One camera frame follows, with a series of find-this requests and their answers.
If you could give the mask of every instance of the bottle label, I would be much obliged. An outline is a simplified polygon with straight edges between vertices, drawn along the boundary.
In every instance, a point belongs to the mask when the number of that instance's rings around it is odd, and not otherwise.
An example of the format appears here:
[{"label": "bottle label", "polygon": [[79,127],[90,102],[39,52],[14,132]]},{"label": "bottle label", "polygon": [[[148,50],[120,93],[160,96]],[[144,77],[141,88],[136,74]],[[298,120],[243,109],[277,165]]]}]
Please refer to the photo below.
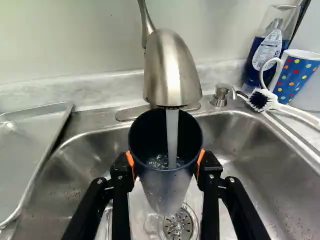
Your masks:
[{"label": "bottle label", "polygon": [[[260,44],[252,58],[252,65],[255,70],[260,70],[262,64],[271,58],[278,58],[282,49],[282,32],[274,29]],[[264,71],[272,68],[276,63],[270,62],[264,67]]]}]

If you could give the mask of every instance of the mug handle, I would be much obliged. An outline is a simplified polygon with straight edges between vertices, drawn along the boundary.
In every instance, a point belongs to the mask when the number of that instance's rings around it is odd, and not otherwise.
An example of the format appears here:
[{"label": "mug handle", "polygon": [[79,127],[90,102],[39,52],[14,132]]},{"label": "mug handle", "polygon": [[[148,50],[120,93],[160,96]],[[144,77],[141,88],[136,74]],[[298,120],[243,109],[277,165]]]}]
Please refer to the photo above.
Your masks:
[{"label": "mug handle", "polygon": [[277,62],[278,64],[282,64],[283,61],[278,58],[278,57],[273,57],[273,58],[270,58],[269,60],[266,60],[262,66],[260,67],[260,71],[259,71],[259,79],[260,79],[260,85],[261,85],[261,88],[262,89],[267,89],[266,85],[265,85],[265,81],[264,81],[264,69],[265,69],[265,66],[271,62]]}]

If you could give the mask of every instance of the sink basin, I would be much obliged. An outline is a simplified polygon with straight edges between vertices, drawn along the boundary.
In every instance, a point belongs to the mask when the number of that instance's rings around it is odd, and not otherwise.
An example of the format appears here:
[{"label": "sink basin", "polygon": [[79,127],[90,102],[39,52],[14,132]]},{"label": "sink basin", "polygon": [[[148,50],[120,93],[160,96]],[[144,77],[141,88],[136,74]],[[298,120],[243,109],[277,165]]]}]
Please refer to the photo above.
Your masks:
[{"label": "sink basin", "polygon": [[[320,176],[304,151],[262,114],[245,108],[195,117],[203,147],[223,165],[223,178],[241,180],[271,239],[320,239]],[[59,240],[90,182],[106,174],[128,149],[130,124],[85,132],[58,147],[36,182],[13,239]],[[201,219],[201,193],[189,193],[186,200]],[[237,239],[222,202],[220,239]]]}]

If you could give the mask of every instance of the faucet spout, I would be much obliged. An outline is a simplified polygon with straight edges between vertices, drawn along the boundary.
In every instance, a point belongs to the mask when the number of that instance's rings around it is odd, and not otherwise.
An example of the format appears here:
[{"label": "faucet spout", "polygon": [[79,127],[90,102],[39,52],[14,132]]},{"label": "faucet spout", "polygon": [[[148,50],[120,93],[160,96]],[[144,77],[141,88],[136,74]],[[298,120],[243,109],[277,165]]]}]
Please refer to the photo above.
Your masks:
[{"label": "faucet spout", "polygon": [[152,34],[156,28],[151,21],[145,0],[137,0],[141,13],[141,21],[142,21],[142,48],[146,49],[147,46],[147,38],[150,34]]},{"label": "faucet spout", "polygon": [[152,106],[179,108],[202,97],[198,71],[184,40],[174,31],[157,29],[145,0],[137,0],[144,50],[143,98]]}]

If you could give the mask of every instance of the dish brush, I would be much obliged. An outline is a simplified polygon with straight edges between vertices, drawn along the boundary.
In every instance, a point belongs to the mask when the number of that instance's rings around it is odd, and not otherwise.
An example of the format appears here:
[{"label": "dish brush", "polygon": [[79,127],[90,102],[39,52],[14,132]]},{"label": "dish brush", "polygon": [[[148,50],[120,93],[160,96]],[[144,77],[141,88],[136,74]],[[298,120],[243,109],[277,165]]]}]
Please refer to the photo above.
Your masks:
[{"label": "dish brush", "polygon": [[319,118],[300,109],[279,103],[278,96],[270,92],[268,89],[255,88],[246,103],[258,113],[268,110],[277,110],[300,119],[301,121],[320,130]]}]

